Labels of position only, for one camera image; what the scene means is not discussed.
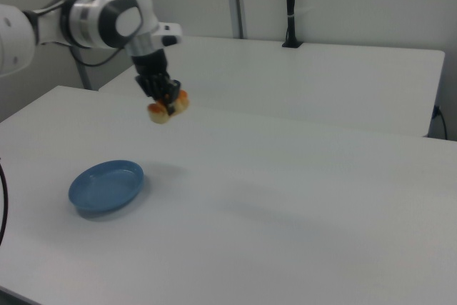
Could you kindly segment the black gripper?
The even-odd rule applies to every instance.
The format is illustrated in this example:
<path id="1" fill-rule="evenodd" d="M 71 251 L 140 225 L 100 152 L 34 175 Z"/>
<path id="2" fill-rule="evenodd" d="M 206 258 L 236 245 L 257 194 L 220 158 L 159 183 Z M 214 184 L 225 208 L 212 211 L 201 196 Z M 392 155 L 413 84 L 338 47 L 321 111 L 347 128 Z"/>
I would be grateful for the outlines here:
<path id="1" fill-rule="evenodd" d="M 136 72 L 136 83 L 147 97 L 162 100 L 171 116 L 176 112 L 176 101 L 181 90 L 181 82 L 171 79 L 167 72 L 167 58 L 164 49 L 144 56 L 132 56 Z"/>

